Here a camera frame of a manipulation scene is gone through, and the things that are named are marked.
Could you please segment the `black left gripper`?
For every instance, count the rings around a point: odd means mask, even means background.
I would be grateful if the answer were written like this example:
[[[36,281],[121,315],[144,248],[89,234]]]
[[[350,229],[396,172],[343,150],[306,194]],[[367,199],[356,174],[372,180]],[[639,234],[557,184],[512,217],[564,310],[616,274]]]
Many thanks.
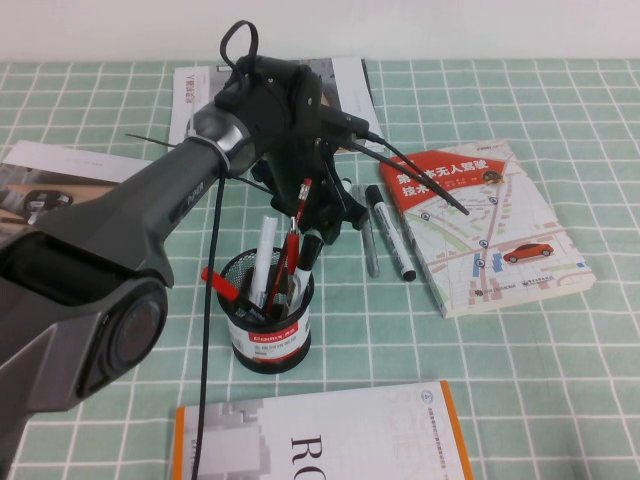
[[[254,177],[272,192],[271,206],[292,216],[297,212],[299,190],[305,179],[312,181],[299,228],[316,230],[332,245],[348,222],[362,230],[369,220],[365,205],[342,186],[334,154],[342,146],[338,138],[266,138],[253,142],[259,162]]]

